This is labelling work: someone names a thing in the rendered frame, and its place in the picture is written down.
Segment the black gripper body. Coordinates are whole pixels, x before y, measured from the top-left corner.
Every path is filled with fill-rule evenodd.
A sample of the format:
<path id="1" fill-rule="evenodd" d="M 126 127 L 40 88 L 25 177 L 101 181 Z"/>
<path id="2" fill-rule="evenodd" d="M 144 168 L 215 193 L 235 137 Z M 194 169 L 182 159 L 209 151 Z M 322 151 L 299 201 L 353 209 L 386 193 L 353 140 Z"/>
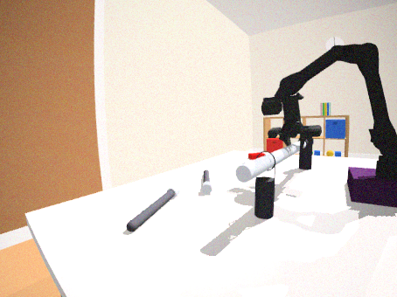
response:
<path id="1" fill-rule="evenodd" d="M 301 114 L 285 114 L 284 118 L 288 117 L 289 120 L 294 120 L 294 116 L 297 116 L 299 121 L 301 121 Z M 283 118 L 283 119 L 284 119 Z M 303 132 L 300 132 L 298 134 L 301 134 L 302 137 L 319 137 L 322 133 L 322 128 L 320 125 L 311 125 L 308 128 L 304 128 Z M 281 127 L 273 127 L 268 131 L 268 138 L 276 138 L 277 136 L 280 136 L 280 138 L 284 138 L 282 135 Z"/>

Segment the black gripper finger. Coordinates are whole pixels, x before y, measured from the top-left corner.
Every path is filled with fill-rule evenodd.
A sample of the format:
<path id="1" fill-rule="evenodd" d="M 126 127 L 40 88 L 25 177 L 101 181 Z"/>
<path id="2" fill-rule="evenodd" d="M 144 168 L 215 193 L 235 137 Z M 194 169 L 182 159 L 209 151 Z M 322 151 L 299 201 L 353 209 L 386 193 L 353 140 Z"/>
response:
<path id="1" fill-rule="evenodd" d="M 290 137 L 288 137 L 288 138 L 279 138 L 279 140 L 282 140 L 286 144 L 287 147 L 289 145 L 291 145 Z"/>
<path id="2" fill-rule="evenodd" d="M 302 154 L 302 152 L 303 152 L 303 145 L 304 145 L 305 141 L 306 141 L 308 138 L 309 138 L 309 136 L 308 136 L 308 137 L 302 137 L 302 136 L 300 136 L 300 138 L 299 138 L 299 140 L 300 140 L 300 154 Z"/>

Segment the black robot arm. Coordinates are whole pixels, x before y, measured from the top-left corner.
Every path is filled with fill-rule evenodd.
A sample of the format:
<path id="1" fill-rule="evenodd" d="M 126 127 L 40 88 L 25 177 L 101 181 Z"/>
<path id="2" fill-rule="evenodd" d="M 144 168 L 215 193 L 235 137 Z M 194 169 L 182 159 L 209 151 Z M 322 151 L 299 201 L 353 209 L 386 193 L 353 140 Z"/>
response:
<path id="1" fill-rule="evenodd" d="M 387 112 L 387 103 L 379 74 L 379 60 L 379 51 L 375 44 L 334 45 L 325 54 L 304 67 L 302 71 L 284 77 L 274 97 L 263 99 L 262 114 L 264 116 L 279 114 L 282 107 L 284 114 L 300 113 L 299 100 L 302 100 L 303 96 L 297 92 L 307 81 L 336 61 L 356 64 L 365 77 L 372 107 L 374 124 L 373 129 L 368 129 L 371 136 L 370 142 L 373 142 L 373 146 L 382 154 L 376 162 L 376 175 L 381 179 L 397 180 L 397 134 Z M 281 128 L 284 138 L 295 138 L 298 133 L 303 132 L 303 124 L 297 116 L 293 118 L 294 120 L 284 118 L 285 122 Z"/>

